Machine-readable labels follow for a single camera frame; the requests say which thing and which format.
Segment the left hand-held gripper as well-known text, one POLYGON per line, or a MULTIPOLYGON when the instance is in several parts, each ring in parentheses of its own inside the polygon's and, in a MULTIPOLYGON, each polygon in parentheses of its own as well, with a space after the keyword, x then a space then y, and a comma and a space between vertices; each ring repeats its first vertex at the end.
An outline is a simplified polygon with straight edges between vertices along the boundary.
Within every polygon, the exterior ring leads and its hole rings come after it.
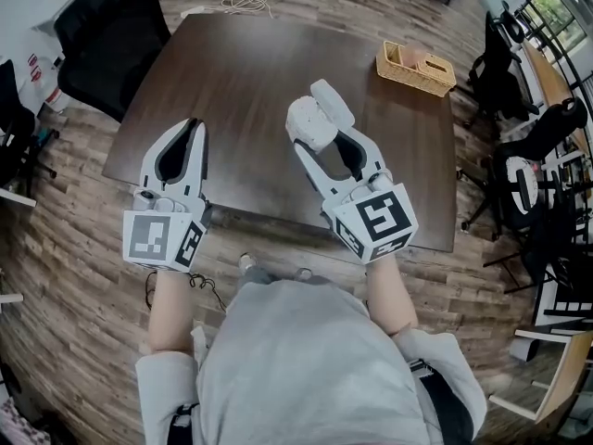
POLYGON ((125 261, 190 272, 212 214, 212 205, 200 197, 207 175, 208 130, 202 120, 180 121, 154 142, 142 162, 139 184, 143 189, 134 191, 132 207, 123 213, 125 261), (175 187, 172 193, 199 199, 184 205, 157 194, 164 194, 168 185, 175 187))

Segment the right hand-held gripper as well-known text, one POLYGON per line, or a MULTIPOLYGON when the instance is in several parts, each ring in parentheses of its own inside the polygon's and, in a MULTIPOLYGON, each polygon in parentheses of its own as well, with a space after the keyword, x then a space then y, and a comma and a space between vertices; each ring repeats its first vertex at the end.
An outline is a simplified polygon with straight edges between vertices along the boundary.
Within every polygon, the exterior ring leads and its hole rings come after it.
POLYGON ((363 264, 406 247, 419 224, 404 184, 394 184, 376 143, 351 127, 339 130, 334 143, 351 175, 332 174, 300 140, 293 142, 315 190, 325 199, 322 213, 336 236, 363 264))

